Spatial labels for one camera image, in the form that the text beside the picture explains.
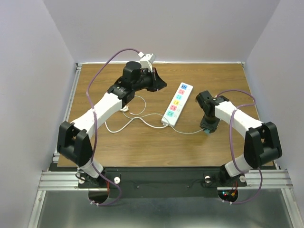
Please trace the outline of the white power strip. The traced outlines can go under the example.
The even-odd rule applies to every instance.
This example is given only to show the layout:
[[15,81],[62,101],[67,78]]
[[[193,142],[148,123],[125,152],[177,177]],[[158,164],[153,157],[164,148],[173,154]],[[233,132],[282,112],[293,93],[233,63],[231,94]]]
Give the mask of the white power strip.
[[193,90],[193,86],[181,83],[174,94],[171,102],[169,103],[168,108],[166,109],[161,123],[163,125],[172,126],[174,127],[181,115],[183,108]]

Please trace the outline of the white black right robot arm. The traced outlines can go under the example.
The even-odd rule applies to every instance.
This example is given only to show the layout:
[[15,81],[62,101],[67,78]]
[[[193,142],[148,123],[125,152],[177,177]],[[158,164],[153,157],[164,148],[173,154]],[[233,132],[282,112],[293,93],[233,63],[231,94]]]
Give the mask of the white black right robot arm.
[[200,92],[195,101],[204,111],[200,122],[206,133],[214,133],[220,121],[229,124],[229,130],[235,129],[244,138],[243,154],[239,157],[231,152],[232,160],[219,169],[219,181],[230,185],[236,176],[257,169],[282,156],[282,148],[277,127],[272,122],[264,123],[241,111],[239,106],[223,96],[213,97],[209,91]]

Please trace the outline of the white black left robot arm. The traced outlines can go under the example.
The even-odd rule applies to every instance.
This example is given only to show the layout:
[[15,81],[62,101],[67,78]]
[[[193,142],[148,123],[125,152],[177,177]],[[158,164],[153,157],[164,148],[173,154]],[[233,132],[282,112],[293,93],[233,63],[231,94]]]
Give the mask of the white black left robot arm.
[[97,136],[98,128],[111,115],[132,101],[135,92],[143,89],[157,92],[166,86],[156,68],[148,69],[138,62],[127,62],[122,76],[91,109],[72,122],[64,121],[60,125],[57,151],[89,175],[91,184],[103,186],[104,168],[94,159],[95,147],[91,145],[91,138]]

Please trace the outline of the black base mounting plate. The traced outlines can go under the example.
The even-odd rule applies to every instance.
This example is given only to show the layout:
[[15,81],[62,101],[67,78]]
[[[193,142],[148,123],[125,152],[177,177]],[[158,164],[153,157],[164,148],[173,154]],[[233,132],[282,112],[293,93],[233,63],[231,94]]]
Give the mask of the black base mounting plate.
[[106,190],[106,196],[132,198],[216,198],[218,190],[245,187],[240,176],[222,179],[220,167],[107,167],[103,172],[106,179],[94,179],[78,172],[79,188],[90,191]]

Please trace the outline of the aluminium frame rail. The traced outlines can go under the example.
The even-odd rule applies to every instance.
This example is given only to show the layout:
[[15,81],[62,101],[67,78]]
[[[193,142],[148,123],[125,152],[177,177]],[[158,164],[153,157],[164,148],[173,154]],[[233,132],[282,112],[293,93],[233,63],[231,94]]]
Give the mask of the aluminium frame rail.
[[[203,111],[196,95],[227,89],[234,105],[251,103],[239,91],[249,87],[240,63],[155,63],[167,87],[159,92],[139,91],[147,103],[143,117],[151,126],[132,122],[119,133],[98,130],[95,159],[107,167],[220,167],[231,160],[228,124],[215,133],[201,131]],[[179,85],[193,90],[174,127],[161,119]],[[288,206],[292,183],[287,170],[268,163],[240,178],[245,187],[218,190],[218,197],[120,198],[106,190],[79,188],[76,166],[59,157],[60,171],[41,174],[31,228],[295,228],[296,211]]]

